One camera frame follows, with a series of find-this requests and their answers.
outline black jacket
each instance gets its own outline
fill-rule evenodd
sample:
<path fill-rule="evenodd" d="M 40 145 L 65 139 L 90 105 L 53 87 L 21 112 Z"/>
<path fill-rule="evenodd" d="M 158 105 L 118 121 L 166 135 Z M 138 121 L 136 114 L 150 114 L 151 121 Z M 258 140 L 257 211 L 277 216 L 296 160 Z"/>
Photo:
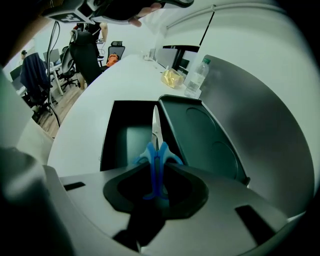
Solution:
<path fill-rule="evenodd" d="M 25 57 L 20 76 L 21 83 L 34 100 L 40 100 L 43 95 L 42 92 L 48 92 L 50 89 L 45 63 L 40 59 L 37 52 Z"/>

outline plastic bag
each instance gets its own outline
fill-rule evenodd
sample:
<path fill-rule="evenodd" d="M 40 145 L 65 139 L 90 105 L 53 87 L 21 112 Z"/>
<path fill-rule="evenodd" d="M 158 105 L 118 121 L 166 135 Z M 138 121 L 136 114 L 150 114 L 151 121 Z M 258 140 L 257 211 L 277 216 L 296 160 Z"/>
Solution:
<path fill-rule="evenodd" d="M 184 77 L 174 69 L 166 70 L 162 73 L 161 81 L 171 88 L 178 87 L 184 82 Z"/>

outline water bottle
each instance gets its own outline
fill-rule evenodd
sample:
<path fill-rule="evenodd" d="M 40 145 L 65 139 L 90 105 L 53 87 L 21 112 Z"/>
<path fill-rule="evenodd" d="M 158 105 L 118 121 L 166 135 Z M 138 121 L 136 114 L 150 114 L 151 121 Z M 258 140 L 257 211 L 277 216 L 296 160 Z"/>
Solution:
<path fill-rule="evenodd" d="M 186 86 L 184 95 L 190 98 L 194 98 L 197 94 L 197 90 L 200 88 L 206 76 L 209 73 L 210 59 L 204 58 L 202 63 L 196 68 L 195 72 L 191 76 L 191 80 Z"/>

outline hand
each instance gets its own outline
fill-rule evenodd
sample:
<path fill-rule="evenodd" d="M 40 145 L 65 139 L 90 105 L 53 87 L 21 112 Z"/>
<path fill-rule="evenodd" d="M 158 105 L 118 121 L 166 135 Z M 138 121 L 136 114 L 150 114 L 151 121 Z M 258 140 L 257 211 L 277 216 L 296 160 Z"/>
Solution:
<path fill-rule="evenodd" d="M 136 27 L 141 27 L 142 23 L 139 21 L 139 18 L 142 18 L 156 10 L 159 10 L 161 8 L 161 3 L 155 2 L 151 4 L 150 7 L 143 7 L 141 11 L 132 19 L 129 20 L 129 23 L 136 26 Z"/>

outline scissor blade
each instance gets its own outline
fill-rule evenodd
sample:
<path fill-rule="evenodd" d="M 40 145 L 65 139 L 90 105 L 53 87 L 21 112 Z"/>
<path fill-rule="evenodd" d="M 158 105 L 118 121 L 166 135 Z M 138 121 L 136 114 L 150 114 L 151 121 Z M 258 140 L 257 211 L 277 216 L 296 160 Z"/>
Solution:
<path fill-rule="evenodd" d="M 155 150 L 159 150 L 161 148 L 162 143 L 164 142 L 162 137 L 162 132 L 161 132 L 159 111 L 156 105 L 154 106 L 154 109 L 153 109 L 151 141 Z"/>

